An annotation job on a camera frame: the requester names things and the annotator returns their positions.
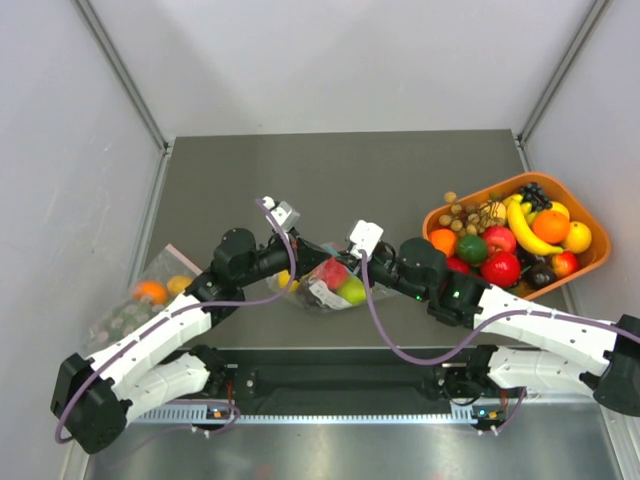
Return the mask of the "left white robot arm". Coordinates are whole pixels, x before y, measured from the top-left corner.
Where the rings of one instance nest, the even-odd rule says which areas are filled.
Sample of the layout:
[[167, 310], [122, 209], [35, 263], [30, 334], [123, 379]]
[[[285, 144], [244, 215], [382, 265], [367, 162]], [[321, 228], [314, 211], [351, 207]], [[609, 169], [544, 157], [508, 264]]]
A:
[[149, 321], [103, 350], [61, 363], [51, 400], [56, 442], [97, 454], [158, 406], [193, 393], [220, 394], [227, 374], [213, 349], [165, 358], [248, 305], [245, 287], [282, 271], [298, 280], [329, 257], [295, 230], [276, 230], [264, 246], [245, 228], [227, 231], [210, 266]]

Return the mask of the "clear zip bag blue seal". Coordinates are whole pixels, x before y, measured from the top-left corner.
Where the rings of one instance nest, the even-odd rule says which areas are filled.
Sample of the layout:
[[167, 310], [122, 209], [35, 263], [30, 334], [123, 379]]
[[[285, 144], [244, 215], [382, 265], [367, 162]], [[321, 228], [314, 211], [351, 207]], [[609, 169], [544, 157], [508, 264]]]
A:
[[315, 314], [333, 313], [364, 305], [367, 293], [363, 281], [341, 263], [343, 255], [332, 244], [294, 246], [296, 278], [283, 298]]

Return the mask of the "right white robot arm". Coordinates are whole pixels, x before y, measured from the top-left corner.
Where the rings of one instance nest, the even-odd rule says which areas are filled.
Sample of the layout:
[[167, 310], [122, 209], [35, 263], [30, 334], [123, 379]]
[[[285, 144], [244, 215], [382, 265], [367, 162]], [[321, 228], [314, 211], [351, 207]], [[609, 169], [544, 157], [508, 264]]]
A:
[[377, 255], [373, 246], [354, 244], [365, 287], [380, 284], [425, 303], [429, 315], [445, 325], [469, 330], [448, 353], [430, 359], [406, 354], [390, 338], [399, 357], [420, 366], [436, 366], [455, 357], [482, 332], [530, 346], [479, 347], [466, 367], [476, 394], [496, 389], [573, 390], [622, 415], [639, 414], [639, 320], [624, 314], [617, 321], [592, 319], [527, 301], [485, 280], [450, 269], [442, 252], [427, 240], [405, 241], [398, 255]]

